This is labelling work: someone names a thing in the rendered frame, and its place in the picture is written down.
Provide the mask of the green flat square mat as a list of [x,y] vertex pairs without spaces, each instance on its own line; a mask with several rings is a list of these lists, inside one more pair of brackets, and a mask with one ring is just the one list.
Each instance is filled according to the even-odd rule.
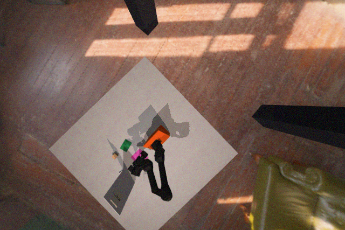
[[124,142],[123,142],[123,145],[121,146],[120,149],[122,149],[122,150],[127,152],[127,150],[129,149],[130,145],[131,145],[131,142],[129,142],[128,140],[125,139]]

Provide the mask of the magenta square marking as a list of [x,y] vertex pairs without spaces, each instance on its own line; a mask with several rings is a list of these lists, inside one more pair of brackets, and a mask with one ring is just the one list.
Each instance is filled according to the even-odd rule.
[[134,153],[132,156],[131,156],[131,158],[133,159],[133,160],[136,160],[136,158],[137,158],[137,156],[139,155],[139,156],[141,156],[141,153],[142,151],[139,149],[136,153]]

